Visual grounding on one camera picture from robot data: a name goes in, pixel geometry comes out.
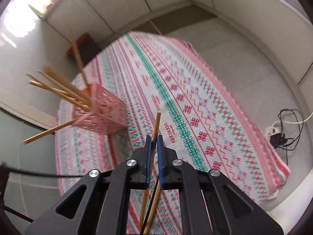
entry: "wooden stick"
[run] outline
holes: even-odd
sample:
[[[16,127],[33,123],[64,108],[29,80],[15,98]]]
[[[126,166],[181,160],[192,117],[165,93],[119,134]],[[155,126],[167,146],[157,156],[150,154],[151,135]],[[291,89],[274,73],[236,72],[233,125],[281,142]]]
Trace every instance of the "wooden stick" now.
[[[33,75],[29,74],[29,73],[27,73],[26,75],[28,75],[29,77],[33,78],[35,81],[43,84],[47,88],[47,90],[55,93],[57,96],[59,96],[59,97],[65,99],[65,100],[69,101],[70,103],[74,104],[77,107],[80,107],[82,110],[84,110],[86,112],[90,112],[90,108],[89,107],[80,104],[79,102],[69,98],[68,96],[66,96],[66,95],[64,95],[62,93],[59,93],[58,91],[54,90],[54,88],[52,88],[51,86],[49,86],[46,83],[42,82],[41,80],[37,79],[35,76],[33,76]]]
[[[83,76],[83,79],[84,79],[84,82],[86,84],[86,87],[89,91],[89,94],[90,94],[90,88],[89,88],[89,85],[88,85],[88,81],[87,81],[87,78],[85,76],[85,73],[84,73],[84,65],[83,65],[83,62],[81,60],[81,57],[80,57],[80,53],[79,53],[79,50],[78,50],[78,46],[76,44],[75,41],[72,41],[72,46],[73,46],[73,50],[74,50],[74,54],[75,54],[75,58],[76,58],[76,62],[77,62],[77,65],[78,65],[78,68]]]
[[[55,132],[55,131],[57,131],[57,130],[59,130],[59,129],[62,129],[62,128],[64,128],[64,127],[67,127],[67,126],[73,124],[77,119],[78,119],[78,118],[72,119],[72,120],[70,120],[70,121],[68,121],[68,122],[66,122],[66,123],[64,123],[64,124],[58,125],[58,126],[53,127],[53,128],[51,128],[51,129],[49,129],[49,130],[46,130],[46,131],[44,131],[44,132],[41,132],[41,133],[39,133],[39,134],[37,134],[37,135],[35,135],[35,136],[32,136],[32,137],[30,137],[30,138],[24,140],[23,142],[24,142],[24,144],[31,143],[31,142],[33,142],[33,141],[39,139],[39,138],[42,138],[43,136],[46,136],[46,135],[48,135],[48,134],[50,134],[50,133],[52,133],[52,132]]]
[[[154,157],[155,157],[156,146],[157,146],[157,136],[159,134],[160,119],[161,119],[161,113],[158,112],[156,114],[156,124],[154,126],[153,139],[152,139],[150,175],[152,175],[152,170],[153,170]],[[141,211],[140,211],[140,219],[139,219],[139,230],[140,231],[142,229],[143,221],[145,219],[145,212],[146,212],[146,205],[147,205],[147,201],[148,201],[148,195],[149,195],[149,188],[144,190],[144,192],[143,192]]]
[[[90,101],[90,96],[88,96],[82,90],[79,90],[77,87],[72,85],[72,83],[65,76],[63,76],[57,69],[53,68],[52,66],[44,66],[43,71],[48,76],[53,78],[55,81],[59,82],[61,85],[72,90],[74,93],[78,94],[83,99]]]
[[[43,84],[41,84],[41,83],[39,83],[39,82],[37,82],[37,81],[34,81],[34,80],[29,80],[29,81],[28,81],[28,84],[34,85],[34,86],[40,87],[40,88],[42,88],[42,89],[48,90]],[[54,88],[54,89],[57,90],[59,93],[62,93],[62,94],[64,94],[64,95],[68,96],[68,97],[74,98],[73,96],[71,96],[69,93],[67,93],[67,92],[65,92],[65,91],[62,91],[62,90],[56,89],[56,88]]]
[[[156,207],[157,207],[157,202],[159,200],[159,196],[160,196],[160,192],[161,192],[161,187],[160,187],[160,181],[158,180],[158,183],[155,185],[156,188],[156,193],[155,196],[153,198],[153,202],[152,202],[152,207],[148,216],[148,220],[147,220],[147,224],[145,227],[145,230],[143,231],[144,235],[147,235],[149,233],[150,230],[150,226],[152,224],[152,220],[153,220],[153,216],[154,216],[154,212],[156,211]]]
[[[49,80],[51,83],[53,83],[54,85],[56,85],[57,87],[61,88],[63,91],[68,92],[72,97],[74,97],[76,100],[86,104],[88,107],[91,106],[91,103],[88,102],[87,100],[85,100],[84,98],[80,97],[77,93],[74,93],[72,90],[66,88],[65,86],[63,86],[62,84],[60,84],[59,82],[57,82],[56,80],[54,80],[52,77],[48,76],[46,73],[38,70],[38,72],[43,75],[47,80]]]

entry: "pink basket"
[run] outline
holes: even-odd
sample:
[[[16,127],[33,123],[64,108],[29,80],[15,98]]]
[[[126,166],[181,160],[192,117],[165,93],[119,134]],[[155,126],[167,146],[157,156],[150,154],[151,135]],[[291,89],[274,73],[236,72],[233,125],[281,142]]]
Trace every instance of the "pink basket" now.
[[[73,118],[80,118],[73,125],[104,135],[126,129],[124,102],[98,83],[94,83],[90,87],[91,111],[88,113],[75,106]]]

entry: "silver screw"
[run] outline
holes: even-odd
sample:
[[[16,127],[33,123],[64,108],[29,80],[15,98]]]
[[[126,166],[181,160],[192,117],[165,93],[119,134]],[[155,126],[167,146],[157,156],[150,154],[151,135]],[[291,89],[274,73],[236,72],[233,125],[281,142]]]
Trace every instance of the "silver screw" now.
[[[183,161],[182,160],[179,160],[179,159],[175,159],[173,161],[173,165],[175,166],[181,166],[183,164]]]
[[[212,169],[210,173],[214,177],[218,177],[221,174],[221,172],[218,169]]]
[[[89,176],[91,176],[92,178],[95,178],[99,175],[99,171],[96,169],[93,169],[89,172]]]
[[[128,160],[127,162],[126,162],[126,164],[128,165],[128,166],[135,166],[136,165],[136,160],[134,160],[134,159],[130,159],[130,160]]]

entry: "patterned tablecloth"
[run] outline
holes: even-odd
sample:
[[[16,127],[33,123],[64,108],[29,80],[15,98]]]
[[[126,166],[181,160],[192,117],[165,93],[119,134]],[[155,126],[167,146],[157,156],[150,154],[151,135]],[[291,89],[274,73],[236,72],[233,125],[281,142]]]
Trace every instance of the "patterned tablecloth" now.
[[[161,111],[160,133],[167,147],[196,169],[219,169],[259,203],[281,187],[289,175],[262,132],[245,115],[212,69],[188,43],[159,35],[130,32],[85,68],[96,81],[126,104],[128,130],[99,135],[76,127],[56,133],[60,174],[113,169],[153,134]],[[73,81],[84,87],[81,76]],[[58,122],[72,118],[73,106],[62,101]],[[157,165],[153,171],[154,188]],[[77,180],[59,181],[61,194]],[[130,198],[127,232],[138,234],[142,191]],[[153,234],[182,234],[178,191],[163,191]]]

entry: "power outlet socket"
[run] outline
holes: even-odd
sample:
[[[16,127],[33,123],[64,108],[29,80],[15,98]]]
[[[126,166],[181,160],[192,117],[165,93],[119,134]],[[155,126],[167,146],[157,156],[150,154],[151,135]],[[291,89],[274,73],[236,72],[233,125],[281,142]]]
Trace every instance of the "power outlet socket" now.
[[[264,131],[265,137],[270,140],[270,137],[276,133],[281,133],[281,129],[278,126],[267,127]]]

